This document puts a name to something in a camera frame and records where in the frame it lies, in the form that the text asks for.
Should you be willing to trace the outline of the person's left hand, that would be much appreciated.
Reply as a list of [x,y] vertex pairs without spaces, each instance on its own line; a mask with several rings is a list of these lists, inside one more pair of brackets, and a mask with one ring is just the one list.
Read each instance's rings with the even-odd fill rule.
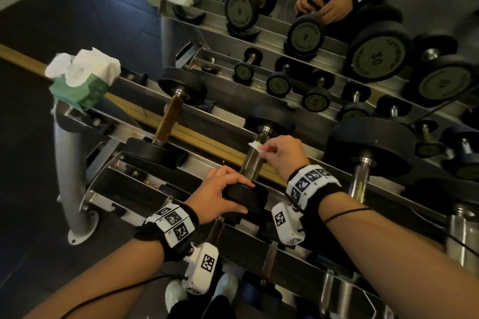
[[210,169],[200,187],[185,201],[197,215],[199,225],[207,224],[221,216],[222,190],[229,184],[242,183],[251,188],[255,184],[229,166]]

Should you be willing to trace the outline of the person's right hand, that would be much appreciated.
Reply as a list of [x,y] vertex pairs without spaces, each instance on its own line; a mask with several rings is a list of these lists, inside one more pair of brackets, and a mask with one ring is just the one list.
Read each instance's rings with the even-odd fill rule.
[[291,135],[278,137],[277,160],[270,164],[276,174],[286,182],[289,182],[300,169],[310,165],[301,140]]

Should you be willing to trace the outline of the black dumbbell with chrome handle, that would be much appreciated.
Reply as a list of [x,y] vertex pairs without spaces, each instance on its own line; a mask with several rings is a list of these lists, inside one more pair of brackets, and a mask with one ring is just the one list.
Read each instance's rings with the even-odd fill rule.
[[[254,143],[263,145],[272,137],[293,134],[296,125],[289,111],[258,105],[245,118],[243,127],[256,134]],[[250,181],[254,181],[263,163],[264,159],[259,157],[259,152],[254,147],[250,147],[239,173]],[[222,196],[226,200],[246,207],[251,212],[260,214],[266,205],[268,190],[258,183],[255,183],[255,187],[235,183],[227,185],[222,190]]]

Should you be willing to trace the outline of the person's left forearm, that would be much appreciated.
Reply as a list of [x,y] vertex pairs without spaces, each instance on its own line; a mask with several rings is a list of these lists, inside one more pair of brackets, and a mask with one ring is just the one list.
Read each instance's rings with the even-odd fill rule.
[[[158,241],[131,239],[53,293],[23,319],[59,319],[77,305],[105,293],[148,280],[164,263]],[[66,319],[127,319],[145,287],[137,287],[87,304]]]

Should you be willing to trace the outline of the person's right forearm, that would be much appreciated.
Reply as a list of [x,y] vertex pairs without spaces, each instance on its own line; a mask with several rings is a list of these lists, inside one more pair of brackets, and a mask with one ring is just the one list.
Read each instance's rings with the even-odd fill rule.
[[400,319],[479,319],[479,280],[446,254],[343,192],[319,215]]

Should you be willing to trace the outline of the right marker wristband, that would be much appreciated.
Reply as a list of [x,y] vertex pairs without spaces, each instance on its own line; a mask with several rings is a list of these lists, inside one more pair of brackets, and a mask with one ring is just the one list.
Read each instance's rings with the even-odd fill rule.
[[317,209],[327,195],[342,192],[339,181],[320,165],[308,165],[294,171],[288,180],[286,194],[306,212],[308,204]]

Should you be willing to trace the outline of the marker wristband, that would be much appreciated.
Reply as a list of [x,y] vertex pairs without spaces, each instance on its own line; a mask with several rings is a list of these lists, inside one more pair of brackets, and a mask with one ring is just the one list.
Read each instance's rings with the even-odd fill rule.
[[135,228],[134,239],[144,242],[158,241],[165,262],[178,262],[192,252],[192,236],[199,219],[185,203],[169,203],[150,215]]
[[294,171],[288,180],[286,194],[306,212],[308,204],[317,209],[327,195],[342,192],[339,181],[320,165],[308,165]]

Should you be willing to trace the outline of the wooden baseboard strip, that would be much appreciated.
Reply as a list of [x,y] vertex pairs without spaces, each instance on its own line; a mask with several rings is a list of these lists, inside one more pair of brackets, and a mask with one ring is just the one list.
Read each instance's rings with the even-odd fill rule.
[[[44,72],[46,65],[44,63],[13,50],[3,44],[0,44],[0,58],[45,78]],[[105,97],[123,109],[123,111],[125,111],[135,120],[154,129],[158,128],[160,122],[163,120],[161,115],[155,114],[152,111],[144,109],[139,105],[129,102],[112,93],[106,93]],[[193,147],[199,148],[206,153],[213,154],[222,161],[229,162],[237,166],[242,165],[243,160],[246,158],[245,153],[241,153],[218,141],[201,135],[200,133],[186,128],[179,123],[175,123],[171,132],[171,137],[183,141]]]

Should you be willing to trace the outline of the left marker wristband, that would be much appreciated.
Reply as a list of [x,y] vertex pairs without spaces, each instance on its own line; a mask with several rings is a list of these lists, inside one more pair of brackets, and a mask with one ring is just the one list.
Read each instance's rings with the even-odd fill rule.
[[169,203],[150,215],[135,228],[134,239],[144,242],[158,241],[165,262],[178,262],[192,252],[192,236],[199,219],[185,203]]

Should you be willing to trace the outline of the person's right white shoe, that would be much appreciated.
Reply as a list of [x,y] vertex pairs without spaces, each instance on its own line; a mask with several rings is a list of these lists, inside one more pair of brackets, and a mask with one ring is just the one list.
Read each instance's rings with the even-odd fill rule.
[[235,275],[229,273],[222,274],[218,284],[216,285],[212,300],[219,297],[224,297],[230,304],[232,304],[234,298],[236,297],[238,286],[239,280]]

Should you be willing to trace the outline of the person's white shoe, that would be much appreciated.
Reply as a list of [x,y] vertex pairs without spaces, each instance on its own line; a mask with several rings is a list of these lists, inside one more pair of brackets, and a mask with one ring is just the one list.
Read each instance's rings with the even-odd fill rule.
[[171,280],[165,289],[165,307],[168,313],[177,303],[187,300],[188,293],[182,286],[182,280]]
[[238,286],[239,280],[235,275],[229,273],[222,274],[218,284],[216,285],[212,300],[219,297],[224,297],[230,304],[232,304],[234,298],[236,297]]

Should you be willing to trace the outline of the person's left white shoe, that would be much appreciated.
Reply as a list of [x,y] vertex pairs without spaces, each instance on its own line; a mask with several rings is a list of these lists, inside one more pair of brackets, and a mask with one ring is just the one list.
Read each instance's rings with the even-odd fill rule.
[[165,289],[165,307],[168,313],[177,303],[187,300],[188,293],[182,286],[182,280],[171,280]]

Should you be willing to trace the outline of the large black dumbbell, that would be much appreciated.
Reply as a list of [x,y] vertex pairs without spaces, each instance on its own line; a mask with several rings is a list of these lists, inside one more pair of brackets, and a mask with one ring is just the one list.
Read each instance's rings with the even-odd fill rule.
[[370,176],[400,177],[413,168],[415,137],[406,126],[379,117],[352,117],[330,131],[322,161],[352,174],[348,194],[364,203]]

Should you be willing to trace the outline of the grey metal dumbbell rack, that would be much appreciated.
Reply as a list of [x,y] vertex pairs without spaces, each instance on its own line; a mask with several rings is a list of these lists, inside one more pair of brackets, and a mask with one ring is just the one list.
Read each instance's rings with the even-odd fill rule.
[[[128,125],[128,123],[125,122],[125,121],[119,120],[118,118],[114,117],[111,114],[107,114],[105,112],[99,111],[96,107],[99,103],[97,103],[94,107],[92,107],[92,108],[90,108],[90,109],[88,109],[84,112],[78,111],[78,110],[76,110],[72,107],[69,107],[69,109],[70,110],[76,110],[78,112],[78,118],[84,117],[85,120],[86,120],[84,122],[85,125],[90,123],[91,126],[93,126],[94,117],[98,116],[99,117],[99,125],[100,126],[101,125],[106,125],[106,127],[104,128],[105,134],[114,139],[115,138],[115,130],[117,129],[117,124],[120,124],[121,129],[126,129],[126,126]],[[139,138],[141,140],[148,140],[148,141],[151,141],[154,137],[154,136],[152,136],[152,138],[150,139],[149,136],[143,134],[143,131],[140,128],[135,128],[132,124],[128,125],[128,130],[130,132],[130,135],[124,141],[121,140],[121,139],[118,139],[118,141],[123,142],[124,145],[125,145],[126,141],[131,137]],[[196,179],[200,179],[200,178],[204,179],[207,176],[206,175],[206,168],[207,167],[209,167],[209,168],[215,167],[216,169],[220,168],[219,164],[214,163],[212,159],[208,159],[208,158],[202,156],[201,153],[194,152],[195,147],[193,147],[191,149],[187,149],[187,148],[182,148],[182,147],[180,147],[178,145],[174,145],[174,144],[173,144],[173,146],[178,147],[178,148],[182,149],[183,151],[185,151],[187,153],[187,157],[186,157],[185,161],[183,162],[183,164],[178,166],[177,168],[175,168],[173,170],[183,171],[188,176],[192,176],[192,177],[194,176]],[[117,154],[117,158],[120,158],[120,155],[123,155],[122,151]],[[62,204],[63,204],[63,208],[65,210],[66,216],[68,216],[69,214],[70,215],[73,214],[73,208],[74,207],[78,211],[77,216],[79,216],[80,213],[82,212],[82,207],[83,207],[83,204],[84,204],[84,198],[86,196],[87,197],[89,196],[89,194],[86,190],[87,185],[88,185],[88,183],[86,181],[86,179],[87,179],[87,176],[86,176],[87,169],[86,169],[85,165],[80,165],[80,163],[82,162],[81,153],[80,153],[80,157],[77,157],[77,158],[73,157],[73,153],[74,153],[74,148],[66,147],[66,146],[65,147],[56,147],[57,177],[58,177],[58,182],[59,182],[60,198],[61,198],[61,201],[62,201]],[[126,157],[126,158],[130,159],[130,160],[133,160],[134,167],[137,167],[140,171],[146,172],[147,174],[149,174],[150,171],[153,171],[153,170],[159,169],[159,168],[168,169],[168,168],[164,168],[164,167],[161,167],[161,166],[149,165],[149,164],[147,164],[143,161],[140,161],[140,160],[132,158],[132,157]],[[320,163],[319,165],[322,166],[323,168],[326,167],[324,162]],[[293,203],[292,199],[287,196],[286,193],[284,194],[284,198],[290,200],[290,203],[287,203],[287,204],[294,205],[298,211],[302,212]],[[179,203],[179,200],[180,200],[179,198],[174,198],[174,197],[170,197],[170,199],[171,199],[171,203],[175,203],[175,204]],[[169,204],[169,203],[167,201],[164,201],[162,208],[165,207],[167,204]],[[312,208],[311,203],[308,204],[307,208]],[[141,221],[140,226],[144,223],[144,221],[146,219],[143,219]],[[200,245],[200,244],[195,244],[194,243],[193,236],[192,236],[191,244],[193,244],[194,246]]]

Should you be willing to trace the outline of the green tissue box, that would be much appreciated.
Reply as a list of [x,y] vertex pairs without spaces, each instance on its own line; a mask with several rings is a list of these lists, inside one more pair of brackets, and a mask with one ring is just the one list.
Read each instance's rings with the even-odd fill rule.
[[111,82],[80,69],[56,77],[49,90],[58,101],[84,112],[99,103],[110,86]]

